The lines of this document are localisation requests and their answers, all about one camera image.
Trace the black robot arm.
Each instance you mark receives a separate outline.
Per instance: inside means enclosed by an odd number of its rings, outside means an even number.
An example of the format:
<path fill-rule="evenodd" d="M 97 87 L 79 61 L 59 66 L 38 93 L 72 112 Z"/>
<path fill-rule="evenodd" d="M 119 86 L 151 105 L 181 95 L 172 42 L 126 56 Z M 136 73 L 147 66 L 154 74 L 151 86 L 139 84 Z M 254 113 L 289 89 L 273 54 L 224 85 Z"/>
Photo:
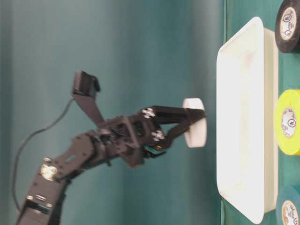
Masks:
<path fill-rule="evenodd" d="M 65 192 L 85 170 L 122 158 L 134 168 L 166 153 L 173 140 L 203 121 L 203 109 L 151 106 L 132 116 L 104 120 L 97 130 L 76 136 L 68 151 L 46 159 L 20 209 L 18 225 L 58 225 Z"/>

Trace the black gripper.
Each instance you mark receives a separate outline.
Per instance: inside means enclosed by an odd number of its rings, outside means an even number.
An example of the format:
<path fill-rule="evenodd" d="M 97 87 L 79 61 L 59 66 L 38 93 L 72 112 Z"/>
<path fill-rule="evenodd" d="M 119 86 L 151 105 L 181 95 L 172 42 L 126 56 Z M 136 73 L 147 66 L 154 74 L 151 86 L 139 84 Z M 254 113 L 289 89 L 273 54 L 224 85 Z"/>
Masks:
<path fill-rule="evenodd" d="M 145 158 L 163 155 L 174 139 L 205 118 L 203 109 L 154 105 L 131 116 L 104 120 L 98 124 L 98 161 L 109 164 L 120 157 L 132 168 L 140 166 Z M 162 124 L 177 125 L 165 134 Z"/>

